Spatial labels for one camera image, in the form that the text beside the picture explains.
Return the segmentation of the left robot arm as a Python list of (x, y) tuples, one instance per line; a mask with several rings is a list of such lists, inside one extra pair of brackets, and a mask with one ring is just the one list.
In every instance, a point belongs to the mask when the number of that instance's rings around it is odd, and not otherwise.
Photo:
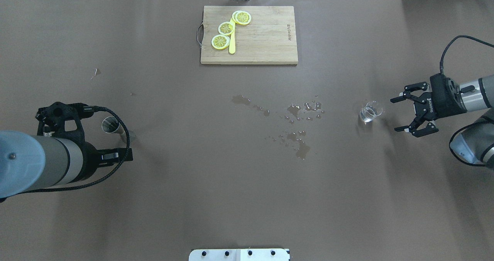
[(134, 159), (131, 148), (97, 150), (85, 142), (30, 136), (4, 130), (0, 134), (1, 201), (28, 192), (60, 189), (90, 178), (98, 168)]

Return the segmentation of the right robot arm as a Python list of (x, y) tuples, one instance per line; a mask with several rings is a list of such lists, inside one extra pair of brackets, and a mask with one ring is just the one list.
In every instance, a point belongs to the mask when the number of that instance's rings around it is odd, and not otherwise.
[(438, 120), (477, 113), (476, 120), (451, 134), (449, 150), (465, 165), (493, 170), (493, 76), (459, 84), (438, 73), (427, 82), (406, 85), (397, 97), (390, 99), (392, 103), (406, 100), (413, 103), (413, 120), (395, 131), (415, 137), (437, 133)]

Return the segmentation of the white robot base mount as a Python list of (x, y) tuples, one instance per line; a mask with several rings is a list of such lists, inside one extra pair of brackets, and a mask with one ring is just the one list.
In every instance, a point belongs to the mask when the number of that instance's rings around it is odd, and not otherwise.
[(289, 249), (245, 248), (245, 249), (196, 249), (189, 261), (290, 261)]

